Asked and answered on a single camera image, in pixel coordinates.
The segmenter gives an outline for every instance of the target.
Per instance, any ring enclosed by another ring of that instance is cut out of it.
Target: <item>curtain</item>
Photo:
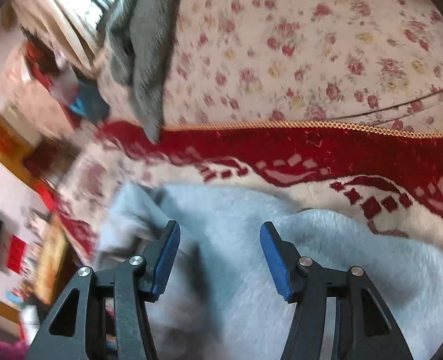
[[[101,47],[96,31],[62,0],[11,0],[20,25],[36,34],[86,77],[96,78]]]

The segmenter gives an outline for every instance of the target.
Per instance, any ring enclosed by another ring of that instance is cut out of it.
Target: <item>blue gripper pad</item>
[[[289,270],[277,246],[281,246],[283,241],[273,223],[263,223],[260,228],[260,242],[275,287],[283,299],[289,301],[293,296],[293,290],[289,286]]]
[[[153,268],[153,285],[151,286],[151,294],[156,299],[165,292],[169,274],[172,272],[173,263],[179,246],[180,225],[175,223],[168,235],[163,249],[161,250],[158,260],[155,263],[155,267]]]

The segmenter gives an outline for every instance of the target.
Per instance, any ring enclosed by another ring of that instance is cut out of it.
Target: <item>gray cloth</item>
[[[106,36],[115,81],[131,87],[130,105],[151,142],[163,123],[163,83],[178,0],[119,0]]]
[[[361,266],[390,307],[414,360],[443,342],[443,252],[421,242],[374,235],[366,225],[327,210],[297,212],[289,202],[237,187],[126,183],[100,232],[99,248],[153,239],[169,219],[181,244],[166,292],[147,304],[160,359],[281,357],[294,305],[278,295],[260,246],[272,221],[301,255],[327,268]],[[326,343],[333,337],[328,303]],[[321,360],[331,359],[323,346]]]

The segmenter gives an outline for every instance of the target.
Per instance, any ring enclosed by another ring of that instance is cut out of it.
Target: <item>floral bedsheet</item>
[[[439,98],[443,18],[430,0],[181,0],[166,124],[336,119],[397,128]],[[432,130],[431,118],[412,124]]]

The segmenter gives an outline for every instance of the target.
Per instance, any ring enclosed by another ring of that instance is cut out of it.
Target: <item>wooden furniture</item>
[[[77,267],[73,262],[73,248],[64,235],[63,225],[57,215],[53,215],[50,220],[48,231],[38,262],[33,292],[43,303],[52,305]]]
[[[23,166],[23,160],[33,152],[33,147],[0,117],[0,162],[17,178],[33,188],[34,178]]]

